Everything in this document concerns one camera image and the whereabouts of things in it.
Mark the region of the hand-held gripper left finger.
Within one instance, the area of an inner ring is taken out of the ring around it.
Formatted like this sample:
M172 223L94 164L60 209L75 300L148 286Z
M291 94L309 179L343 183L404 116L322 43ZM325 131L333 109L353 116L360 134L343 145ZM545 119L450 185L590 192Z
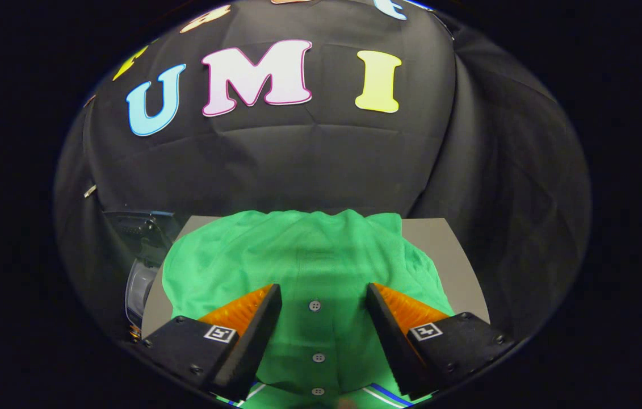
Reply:
M194 393L245 400L281 310L274 283L203 318L178 315L142 339L141 360Z

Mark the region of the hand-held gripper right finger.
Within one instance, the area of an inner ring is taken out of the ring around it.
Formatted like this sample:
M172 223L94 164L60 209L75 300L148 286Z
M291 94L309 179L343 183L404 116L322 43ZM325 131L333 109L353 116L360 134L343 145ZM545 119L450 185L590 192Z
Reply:
M366 308L403 395L446 393L499 361L517 341L471 312L448 315L370 283Z

